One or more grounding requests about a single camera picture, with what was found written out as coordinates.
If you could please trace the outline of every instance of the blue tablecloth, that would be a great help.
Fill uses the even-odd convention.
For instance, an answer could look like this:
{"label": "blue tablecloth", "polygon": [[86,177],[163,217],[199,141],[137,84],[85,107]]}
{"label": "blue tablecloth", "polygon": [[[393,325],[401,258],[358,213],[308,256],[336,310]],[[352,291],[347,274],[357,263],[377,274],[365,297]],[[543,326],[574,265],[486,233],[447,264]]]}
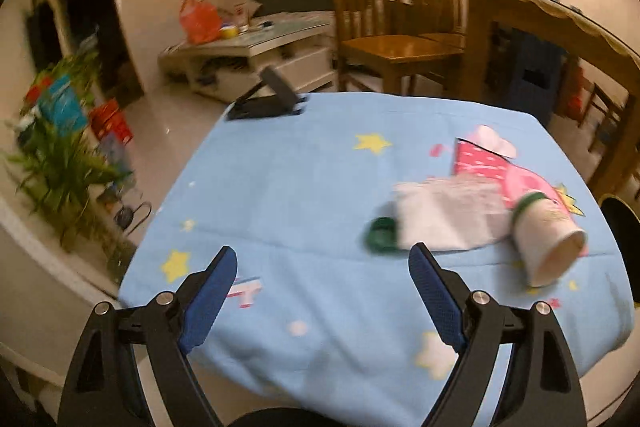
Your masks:
{"label": "blue tablecloth", "polygon": [[[363,242],[392,211],[398,182],[449,176],[456,139],[491,128],[514,166],[564,185],[589,234],[588,256],[549,287],[528,289],[510,240],[438,254],[471,289],[504,305],[552,304],[583,375],[633,327],[614,238],[584,182],[531,116],[469,102],[376,93],[311,94],[305,112],[221,120],[158,209],[120,289],[127,305],[176,289],[223,245],[238,254],[233,286],[191,357],[268,396],[288,396],[351,425],[416,427],[454,356],[439,341],[404,255]],[[476,425],[504,379],[500,350]]]}

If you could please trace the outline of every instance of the wooden dining table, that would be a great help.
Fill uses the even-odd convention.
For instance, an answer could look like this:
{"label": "wooden dining table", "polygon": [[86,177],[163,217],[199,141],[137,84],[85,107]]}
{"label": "wooden dining table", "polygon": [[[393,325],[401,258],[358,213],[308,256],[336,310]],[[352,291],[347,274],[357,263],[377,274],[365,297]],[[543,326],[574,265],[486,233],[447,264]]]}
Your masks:
{"label": "wooden dining table", "polygon": [[626,180],[638,161],[640,55],[615,35],[554,0],[468,0],[466,49],[455,95],[482,101],[492,23],[532,33],[583,58],[628,91],[618,132],[588,182],[598,199]]}

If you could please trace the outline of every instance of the red bag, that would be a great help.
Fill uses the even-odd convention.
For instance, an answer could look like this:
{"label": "red bag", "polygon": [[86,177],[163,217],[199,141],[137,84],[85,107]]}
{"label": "red bag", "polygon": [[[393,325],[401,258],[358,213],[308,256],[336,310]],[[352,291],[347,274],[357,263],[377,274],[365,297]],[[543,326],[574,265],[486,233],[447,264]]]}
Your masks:
{"label": "red bag", "polygon": [[191,44],[204,44],[220,36],[222,19],[209,1],[184,0],[180,8],[180,24]]}
{"label": "red bag", "polygon": [[133,133],[124,119],[124,115],[114,99],[95,107],[89,113],[89,122],[95,137],[101,140],[109,131],[126,145],[133,138]]}

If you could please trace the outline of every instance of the white cloth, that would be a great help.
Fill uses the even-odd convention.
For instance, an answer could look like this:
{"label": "white cloth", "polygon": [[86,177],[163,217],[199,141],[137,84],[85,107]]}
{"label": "white cloth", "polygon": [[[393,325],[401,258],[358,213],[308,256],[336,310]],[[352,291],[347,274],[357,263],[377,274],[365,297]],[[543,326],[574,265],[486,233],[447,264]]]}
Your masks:
{"label": "white cloth", "polygon": [[396,185],[398,247],[424,243],[431,251],[471,250],[500,241],[511,212],[500,185],[464,172],[451,178]]}

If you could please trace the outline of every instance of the floor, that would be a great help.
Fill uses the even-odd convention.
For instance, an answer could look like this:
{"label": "floor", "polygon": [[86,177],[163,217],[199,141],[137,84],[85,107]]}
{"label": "floor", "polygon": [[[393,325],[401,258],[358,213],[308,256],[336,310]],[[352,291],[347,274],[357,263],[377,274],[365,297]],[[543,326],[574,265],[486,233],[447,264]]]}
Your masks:
{"label": "floor", "polygon": [[[438,95],[438,85],[418,83],[422,95]],[[156,211],[171,188],[178,174],[188,162],[211,127],[220,118],[225,105],[214,100],[193,94],[186,85],[170,84],[144,96],[126,108],[125,114],[134,139],[127,145],[132,166],[135,169],[138,191],[129,195],[134,201],[148,200]],[[600,158],[600,152],[588,152],[587,148],[593,136],[593,130],[601,118],[597,111],[591,111],[583,128],[578,129],[575,121],[554,115],[549,133],[559,143],[584,179],[593,173]],[[638,183],[630,180],[622,191],[622,196],[640,213],[640,204],[633,201]],[[148,221],[139,227],[132,239],[139,242],[146,230]],[[640,310],[636,313],[640,321]],[[143,374],[150,377],[148,361],[141,362]],[[632,337],[621,349],[610,353],[600,361],[588,375],[582,378],[583,393],[588,417],[596,414],[613,400],[629,384],[640,370],[640,327],[634,330]],[[220,377],[211,372],[196,373],[201,379],[209,399],[216,410],[228,422],[243,412],[255,407],[274,405],[237,386],[227,387]],[[169,426],[164,408],[161,406],[158,390],[153,383],[145,386],[154,410],[157,424]],[[590,422],[595,426],[602,422],[614,410],[611,408]]]}

